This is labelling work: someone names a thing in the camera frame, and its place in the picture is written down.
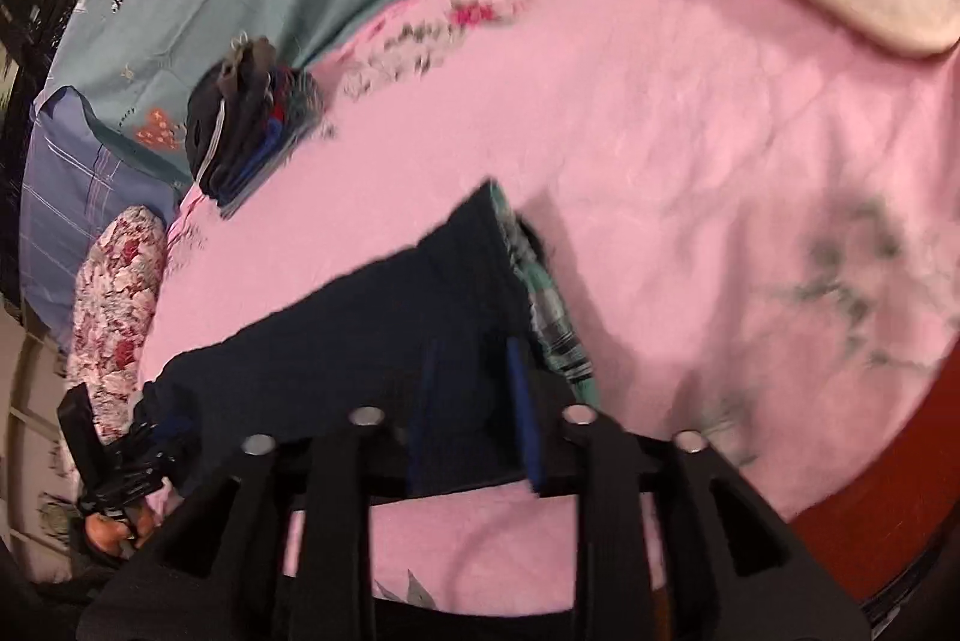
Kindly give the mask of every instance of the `orange object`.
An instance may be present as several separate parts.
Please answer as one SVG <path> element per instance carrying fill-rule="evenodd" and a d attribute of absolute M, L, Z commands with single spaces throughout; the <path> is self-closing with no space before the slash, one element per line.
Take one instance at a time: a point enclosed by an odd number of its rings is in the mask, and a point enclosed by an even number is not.
<path fill-rule="evenodd" d="M 152 150 L 176 151 L 176 124 L 167 113 L 154 107 L 147 113 L 147 122 L 136 132 L 136 140 Z"/>
<path fill-rule="evenodd" d="M 157 519 L 143 500 L 136 502 L 136 505 L 130 508 L 130 512 L 136 519 L 136 548 L 139 549 L 147 538 L 154 534 Z M 83 529 L 86 532 L 86 538 L 95 549 L 114 558 L 122 555 L 121 543 L 131 536 L 131 531 L 123 522 L 113 521 L 99 513 L 86 517 L 83 520 Z"/>

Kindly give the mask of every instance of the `pile of clothes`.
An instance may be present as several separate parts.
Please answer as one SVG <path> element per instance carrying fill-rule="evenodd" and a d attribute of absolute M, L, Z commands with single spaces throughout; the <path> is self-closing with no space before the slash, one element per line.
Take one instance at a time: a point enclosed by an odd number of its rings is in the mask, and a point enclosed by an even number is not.
<path fill-rule="evenodd" d="M 229 218 L 320 127 L 323 102 L 304 70 L 277 63 L 267 38 L 234 38 L 187 104 L 186 154 L 200 190 Z"/>

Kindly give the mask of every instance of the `red floral pillowcase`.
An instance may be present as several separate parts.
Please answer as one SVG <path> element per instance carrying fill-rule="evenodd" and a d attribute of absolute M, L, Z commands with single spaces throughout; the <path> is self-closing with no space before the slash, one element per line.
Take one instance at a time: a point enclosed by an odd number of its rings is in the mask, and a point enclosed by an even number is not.
<path fill-rule="evenodd" d="M 126 432 L 140 351 L 157 308 L 166 262 L 163 222 L 146 208 L 123 211 L 77 273 L 67 388 L 86 384 L 104 443 Z M 64 448 L 76 485 L 76 469 Z"/>

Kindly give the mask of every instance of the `green plaid fabric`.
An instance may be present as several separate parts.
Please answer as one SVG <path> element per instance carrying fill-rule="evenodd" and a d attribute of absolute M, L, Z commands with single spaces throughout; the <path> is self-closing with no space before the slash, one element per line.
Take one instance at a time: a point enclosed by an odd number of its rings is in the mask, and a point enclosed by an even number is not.
<path fill-rule="evenodd" d="M 544 351 L 547 367 L 566 379 L 578 401 L 598 406 L 593 365 L 573 331 L 557 285 L 536 257 L 530 238 L 496 182 L 491 182 L 490 195 L 510 264 L 530 297 L 530 324 Z"/>

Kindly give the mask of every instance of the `wrinkled fabric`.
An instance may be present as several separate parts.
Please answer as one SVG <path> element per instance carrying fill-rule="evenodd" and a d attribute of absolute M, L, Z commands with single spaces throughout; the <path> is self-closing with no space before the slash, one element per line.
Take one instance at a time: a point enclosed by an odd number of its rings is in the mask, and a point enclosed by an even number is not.
<path fill-rule="evenodd" d="M 704 430 L 793 517 L 877 458 L 956 337 L 958 58 L 890 58 L 798 0 L 397 3 L 316 66 L 336 136 L 231 221 L 187 197 L 144 378 L 496 176 L 603 409 Z M 378 508 L 373 577 L 464 613 L 569 607 L 573 505 L 512 486 Z"/>

